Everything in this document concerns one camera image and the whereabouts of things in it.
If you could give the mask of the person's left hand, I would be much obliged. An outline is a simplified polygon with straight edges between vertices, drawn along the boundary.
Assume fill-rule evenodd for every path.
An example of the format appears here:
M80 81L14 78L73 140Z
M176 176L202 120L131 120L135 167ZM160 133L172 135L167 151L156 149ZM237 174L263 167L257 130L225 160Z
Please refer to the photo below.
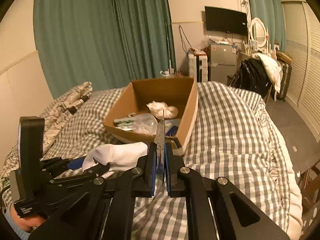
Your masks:
M10 206L10 215L13 221L18 225L18 227L28 233L32 232L35 228L38 228L46 221L39 215L31 215L25 218L21 218L17 214L13 204L11 204Z

